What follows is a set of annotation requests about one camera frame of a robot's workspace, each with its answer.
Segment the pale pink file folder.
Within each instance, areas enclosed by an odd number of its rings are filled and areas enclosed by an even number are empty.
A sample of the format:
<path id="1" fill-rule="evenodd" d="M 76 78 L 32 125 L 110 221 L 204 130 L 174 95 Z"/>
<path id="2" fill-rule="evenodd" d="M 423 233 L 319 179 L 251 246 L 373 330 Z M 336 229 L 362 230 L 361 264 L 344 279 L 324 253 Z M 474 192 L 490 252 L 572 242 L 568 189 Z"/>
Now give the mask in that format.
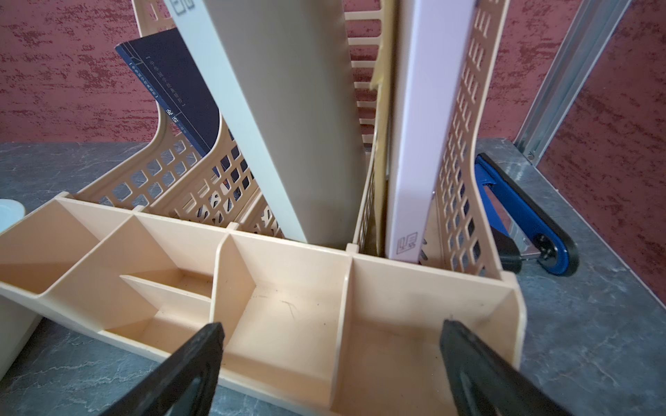
<path id="1" fill-rule="evenodd" d="M 417 262 L 471 31 L 474 1 L 400 1 L 385 255 Z"/>

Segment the beige file folder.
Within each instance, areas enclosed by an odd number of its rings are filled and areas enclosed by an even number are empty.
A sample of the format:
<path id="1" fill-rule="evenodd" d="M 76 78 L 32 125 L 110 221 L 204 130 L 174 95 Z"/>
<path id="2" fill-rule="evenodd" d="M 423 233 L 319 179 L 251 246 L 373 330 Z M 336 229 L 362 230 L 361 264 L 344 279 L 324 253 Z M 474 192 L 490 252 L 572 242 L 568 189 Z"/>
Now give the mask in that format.
<path id="1" fill-rule="evenodd" d="M 342 3 L 166 6 L 284 235 L 345 247 L 366 159 Z"/>

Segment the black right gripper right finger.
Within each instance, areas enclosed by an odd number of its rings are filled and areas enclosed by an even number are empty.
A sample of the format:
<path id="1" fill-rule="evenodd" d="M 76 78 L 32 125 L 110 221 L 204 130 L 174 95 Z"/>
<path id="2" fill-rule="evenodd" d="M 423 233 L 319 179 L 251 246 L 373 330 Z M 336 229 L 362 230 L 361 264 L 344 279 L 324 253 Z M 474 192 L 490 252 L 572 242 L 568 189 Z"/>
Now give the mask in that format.
<path id="1" fill-rule="evenodd" d="M 443 322 L 440 350 L 459 415 L 570 414 L 462 322 Z"/>

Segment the dark blue booklet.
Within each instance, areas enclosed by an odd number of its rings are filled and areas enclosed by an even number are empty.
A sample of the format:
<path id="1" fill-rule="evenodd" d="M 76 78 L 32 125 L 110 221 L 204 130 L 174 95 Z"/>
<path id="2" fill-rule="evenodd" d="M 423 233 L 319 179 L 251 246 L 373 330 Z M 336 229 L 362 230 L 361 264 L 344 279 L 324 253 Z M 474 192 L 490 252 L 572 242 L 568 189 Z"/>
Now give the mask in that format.
<path id="1" fill-rule="evenodd" d="M 116 46 L 116 53 L 201 156 L 220 131 L 220 112 L 178 29 Z"/>

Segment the yellow paper envelope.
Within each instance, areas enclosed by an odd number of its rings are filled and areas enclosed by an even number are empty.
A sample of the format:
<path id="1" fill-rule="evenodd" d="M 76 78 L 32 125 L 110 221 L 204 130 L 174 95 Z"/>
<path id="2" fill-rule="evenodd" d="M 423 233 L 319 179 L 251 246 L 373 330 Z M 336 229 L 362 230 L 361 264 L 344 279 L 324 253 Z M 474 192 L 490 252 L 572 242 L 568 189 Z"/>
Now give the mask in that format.
<path id="1" fill-rule="evenodd" d="M 371 87 L 377 92 L 374 157 L 376 255 L 385 255 L 388 150 L 398 1 L 381 1 L 382 34 Z"/>

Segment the right aluminium corner post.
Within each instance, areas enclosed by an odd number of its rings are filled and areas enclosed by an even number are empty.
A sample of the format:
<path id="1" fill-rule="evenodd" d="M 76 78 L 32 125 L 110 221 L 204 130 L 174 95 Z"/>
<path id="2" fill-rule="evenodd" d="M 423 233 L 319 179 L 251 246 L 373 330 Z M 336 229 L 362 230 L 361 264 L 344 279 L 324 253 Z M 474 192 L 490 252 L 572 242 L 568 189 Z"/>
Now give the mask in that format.
<path id="1" fill-rule="evenodd" d="M 631 0 L 580 3 L 514 142 L 537 166 L 617 29 Z"/>

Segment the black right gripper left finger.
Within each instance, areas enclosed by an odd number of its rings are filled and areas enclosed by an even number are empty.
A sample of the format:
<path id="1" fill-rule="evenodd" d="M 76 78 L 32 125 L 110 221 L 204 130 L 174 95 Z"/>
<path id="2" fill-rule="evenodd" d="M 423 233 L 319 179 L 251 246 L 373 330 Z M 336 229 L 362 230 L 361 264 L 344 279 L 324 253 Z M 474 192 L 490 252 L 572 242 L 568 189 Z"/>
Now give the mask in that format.
<path id="1" fill-rule="evenodd" d="M 206 324 L 104 415 L 208 415 L 223 358 L 225 331 Z"/>

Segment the beige plastic desk organizer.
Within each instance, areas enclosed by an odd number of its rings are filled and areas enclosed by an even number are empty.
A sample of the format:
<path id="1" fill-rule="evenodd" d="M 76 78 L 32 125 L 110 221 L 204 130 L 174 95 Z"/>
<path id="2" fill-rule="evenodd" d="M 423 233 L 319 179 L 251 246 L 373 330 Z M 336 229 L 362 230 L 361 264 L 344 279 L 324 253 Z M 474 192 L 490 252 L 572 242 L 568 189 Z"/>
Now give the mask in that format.
<path id="1" fill-rule="evenodd" d="M 439 341 L 462 322 L 513 367 L 527 311 L 501 268 L 473 158 L 508 2 L 480 1 L 435 182 L 423 265 L 364 253 L 375 151 L 345 250 L 288 239 L 260 220 L 263 192 L 239 157 L 206 156 L 146 211 L 112 192 L 176 136 L 1 235 L 4 297 L 117 348 L 164 361 L 199 329 L 225 329 L 218 382 L 299 414 L 453 415 Z"/>

